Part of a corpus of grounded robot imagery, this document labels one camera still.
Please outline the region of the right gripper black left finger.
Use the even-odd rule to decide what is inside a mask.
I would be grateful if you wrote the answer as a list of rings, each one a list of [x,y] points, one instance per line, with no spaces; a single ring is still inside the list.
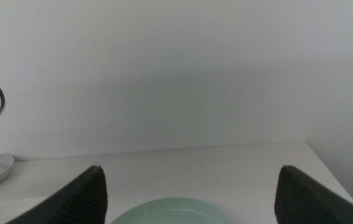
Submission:
[[[104,223],[108,210],[106,176],[91,166],[69,184],[8,224]]]

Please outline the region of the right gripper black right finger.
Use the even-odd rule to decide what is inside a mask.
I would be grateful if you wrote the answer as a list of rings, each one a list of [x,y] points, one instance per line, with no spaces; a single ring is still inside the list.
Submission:
[[[280,170],[274,212],[278,223],[353,224],[353,203],[295,166]]]

